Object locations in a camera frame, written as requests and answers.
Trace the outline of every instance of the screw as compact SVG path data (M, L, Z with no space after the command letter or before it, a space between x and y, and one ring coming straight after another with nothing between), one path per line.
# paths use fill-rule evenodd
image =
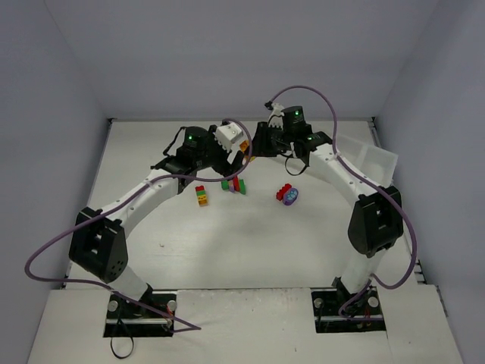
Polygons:
M379 307L379 300L376 297L369 297L369 299L367 300L367 303L373 309L376 309L377 307Z
M108 311L109 312L114 312L118 308L118 302L115 300L109 301L108 303Z
M170 311L175 312L177 309L177 302L174 300L170 300L167 302L167 307L170 309Z
M319 309L323 304L324 301L321 298L315 298L313 301L313 306L315 306L316 309Z

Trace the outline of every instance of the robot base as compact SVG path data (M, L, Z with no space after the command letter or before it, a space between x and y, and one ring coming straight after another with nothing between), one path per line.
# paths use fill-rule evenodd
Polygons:
M311 301L313 305L315 330L318 334L386 330L386 323L383 320L380 301L375 288L371 288L365 301L361 301L361 305L354 307L351 316L354 318L371 317L382 319L382 321L360 322L350 321L340 317L339 309L343 302L336 288L311 290Z
M177 292L154 291L151 298L152 305L163 312L168 311L167 306L172 306L173 311L177 308ZM173 329L171 320L111 295L103 337L172 337Z

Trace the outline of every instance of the white platform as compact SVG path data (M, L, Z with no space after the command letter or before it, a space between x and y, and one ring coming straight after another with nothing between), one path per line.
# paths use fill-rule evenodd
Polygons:
M138 184L163 158L180 126L210 124L217 123L115 122L89 206L101 208ZM246 124L255 130L255 122ZM330 122L313 124L332 130ZM343 121L339 131L373 143L366 121ZM213 171L199 175L217 177ZM201 208L194 191L200 183L194 182L156 209L128 240L133 270L154 288L169 290L329 286L342 274L352 249L347 237L351 206L331 185L308 175L291 177L270 159L257 158L242 177L246 196L204 183L209 206ZM287 182L299 189L290 207L274 197ZM397 281L408 262L400 240L379 274ZM77 265L70 277L93 278Z
M126 363L456 364L458 351L433 286L379 291L387 334L316 334L308 288L186 290L181 318L202 326L165 338L136 338ZM52 291L29 364L118 363L102 338L108 292ZM114 339L119 354L127 339Z
M182 124L115 123L89 205L102 207L143 179ZM331 130L331 123L316 124ZM364 121L342 122L339 130L373 143ZM316 334L309 288L327 287L342 273L351 208L332 186L308 175L290 177L270 160L256 159L242 177L247 196L204 184L209 206L200 208L194 183L133 231L131 267L155 288L180 290L178 316L202 331L137 338L124 362L462 362L436 289L419 285L414 275L399 290L379 289L386 333ZM274 198L288 181L300 191L290 207ZM405 241L398 240L378 274L393 283L408 263ZM70 276L92 278L76 265ZM204 290L210 288L227 290ZM52 291L29 364L118 362L102 338L107 302L108 293L92 287ZM123 353L129 341L115 343Z

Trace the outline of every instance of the gray wall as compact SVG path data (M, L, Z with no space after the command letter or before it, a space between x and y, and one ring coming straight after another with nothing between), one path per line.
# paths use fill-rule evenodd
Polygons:
M26 362L50 286L28 256L86 203L107 125L42 0L0 5L0 362ZM35 272L62 277L67 241Z
M424 273L473 364L485 362L484 19L484 1L441 1L377 123Z
M437 0L46 0L119 118L261 117L294 83L375 116ZM310 117L321 100L293 92Z

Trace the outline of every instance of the purple toy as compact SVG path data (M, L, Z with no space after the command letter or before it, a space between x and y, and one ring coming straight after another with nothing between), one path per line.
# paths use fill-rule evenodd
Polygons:
M290 188L283 196L283 203L286 206L292 205L298 198L298 190L296 188Z

